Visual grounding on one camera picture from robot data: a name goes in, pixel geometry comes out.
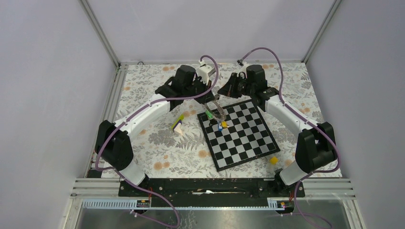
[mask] gray wall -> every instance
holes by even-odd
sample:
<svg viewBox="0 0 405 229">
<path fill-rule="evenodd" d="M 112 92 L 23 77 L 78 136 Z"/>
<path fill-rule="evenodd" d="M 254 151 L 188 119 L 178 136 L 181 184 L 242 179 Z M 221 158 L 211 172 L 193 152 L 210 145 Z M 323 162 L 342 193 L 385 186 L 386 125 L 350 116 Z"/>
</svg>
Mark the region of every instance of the gray wall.
<svg viewBox="0 0 405 229">
<path fill-rule="evenodd" d="M 368 229 L 403 228 L 405 2 L 343 1 L 308 64 Z"/>
<path fill-rule="evenodd" d="M 1 1 L 0 228 L 57 228 L 113 71 L 79 1 Z"/>
<path fill-rule="evenodd" d="M 301 60 L 333 0 L 89 0 L 121 61 Z M 253 60 L 273 60 L 257 52 Z"/>
</svg>

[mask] black and white checkered board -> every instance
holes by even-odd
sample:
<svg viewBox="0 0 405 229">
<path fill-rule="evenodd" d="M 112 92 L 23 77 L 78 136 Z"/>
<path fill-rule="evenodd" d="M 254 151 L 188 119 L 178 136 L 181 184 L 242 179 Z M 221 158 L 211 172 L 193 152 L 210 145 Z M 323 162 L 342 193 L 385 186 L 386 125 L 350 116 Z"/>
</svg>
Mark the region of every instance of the black and white checkered board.
<svg viewBox="0 0 405 229">
<path fill-rule="evenodd" d="M 280 151 L 259 108 L 251 100 L 223 109 L 228 128 L 222 131 L 218 130 L 218 124 L 210 122 L 207 114 L 197 115 L 217 171 Z"/>
</svg>

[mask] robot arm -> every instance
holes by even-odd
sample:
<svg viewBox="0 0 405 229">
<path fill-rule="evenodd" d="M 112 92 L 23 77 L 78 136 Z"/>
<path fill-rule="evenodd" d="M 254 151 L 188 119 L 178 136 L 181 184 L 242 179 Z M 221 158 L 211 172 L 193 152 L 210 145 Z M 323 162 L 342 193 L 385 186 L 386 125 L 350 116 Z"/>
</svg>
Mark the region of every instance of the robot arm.
<svg viewBox="0 0 405 229">
<path fill-rule="evenodd" d="M 330 143 L 314 128 L 287 109 L 280 101 L 276 88 L 267 86 L 265 72 L 261 65 L 248 65 L 245 62 L 240 64 L 243 65 L 241 72 L 232 73 L 229 81 L 218 91 L 218 94 L 233 98 L 239 98 L 242 95 L 250 96 L 255 105 L 277 118 L 298 139 L 296 160 L 287 168 L 276 173 L 275 180 L 278 183 L 278 189 L 293 185 L 307 174 L 337 159 L 336 152 Z M 298 109 L 294 107 L 293 109 L 309 122 L 317 123 L 315 120 L 308 119 Z M 333 141 L 335 140 L 333 127 L 329 123 L 318 124 L 318 127 Z"/>
<path fill-rule="evenodd" d="M 204 62 L 200 62 L 200 64 L 201 66 L 197 70 L 190 66 L 182 65 L 177 69 L 175 76 L 171 77 L 164 85 L 159 87 L 155 91 L 155 94 L 141 106 L 144 107 L 149 104 L 149 107 L 137 113 L 128 122 L 128 118 L 133 116 L 138 109 L 116 121 L 118 125 L 121 123 L 126 124 L 122 126 L 108 142 L 102 157 L 135 185 L 140 184 L 146 175 L 133 160 L 134 154 L 131 142 L 139 132 L 145 129 L 151 122 L 173 110 L 176 106 L 180 105 L 183 100 L 161 101 L 152 105 L 151 102 L 164 98 L 188 97 L 205 92 L 211 85 L 209 77 L 215 71 Z M 201 104 L 213 101 L 214 99 L 212 92 L 202 97 L 195 98 L 195 100 Z M 115 123 L 111 123 L 108 120 L 100 124 L 95 147 L 97 153 L 100 152 L 102 145 L 116 128 Z"/>
</svg>

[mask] floral pattern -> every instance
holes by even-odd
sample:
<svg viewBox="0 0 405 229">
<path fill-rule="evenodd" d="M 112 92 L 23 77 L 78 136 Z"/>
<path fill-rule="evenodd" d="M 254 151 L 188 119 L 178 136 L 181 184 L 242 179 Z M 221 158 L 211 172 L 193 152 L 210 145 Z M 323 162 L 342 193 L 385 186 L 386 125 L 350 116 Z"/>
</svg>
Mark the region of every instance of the floral pattern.
<svg viewBox="0 0 405 229">
<path fill-rule="evenodd" d="M 130 65 L 127 71 L 116 119 L 131 113 L 146 102 L 154 91 L 174 76 L 179 64 Z M 263 64 L 269 85 L 275 88 L 280 84 L 278 64 Z M 214 94 L 227 82 L 232 72 L 237 72 L 237 64 L 219 64 L 220 78 L 214 87 Z M 283 95 L 305 115 L 323 122 L 318 102 L 303 63 L 284 63 Z M 221 96 L 219 103 L 226 106 L 249 99 Z M 148 128 L 141 131 L 132 142 L 134 160 L 149 177 L 161 178 L 229 178 L 229 177 L 273 177 L 274 171 L 285 168 L 294 160 L 297 140 L 294 135 L 275 117 L 262 112 L 270 131 L 277 141 L 280 152 L 262 157 L 224 171 L 217 172 L 213 163 L 197 114 L 205 108 L 195 100 L 184 101 L 170 113 L 158 118 Z M 183 136 L 176 135 L 171 126 L 183 114 Z M 273 165 L 269 159 L 275 156 L 278 162 Z M 336 166 L 333 162 L 324 170 Z M 316 177 L 341 177 L 340 170 L 329 174 L 316 174 Z M 102 177 L 118 177 L 112 171 L 104 171 Z"/>
</svg>

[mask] yellow block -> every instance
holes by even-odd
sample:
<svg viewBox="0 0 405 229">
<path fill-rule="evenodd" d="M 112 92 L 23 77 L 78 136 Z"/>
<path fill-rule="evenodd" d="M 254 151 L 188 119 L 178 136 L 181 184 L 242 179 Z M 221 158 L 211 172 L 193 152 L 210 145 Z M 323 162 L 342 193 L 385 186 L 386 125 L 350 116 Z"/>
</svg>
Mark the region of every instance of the yellow block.
<svg viewBox="0 0 405 229">
<path fill-rule="evenodd" d="M 221 126 L 222 126 L 223 128 L 227 128 L 227 127 L 228 127 L 228 124 L 226 124 L 225 121 L 222 121 L 222 122 L 221 122 Z"/>
<path fill-rule="evenodd" d="M 278 162 L 278 159 L 275 156 L 270 159 L 270 163 L 273 165 L 275 165 L 277 162 Z"/>
</svg>

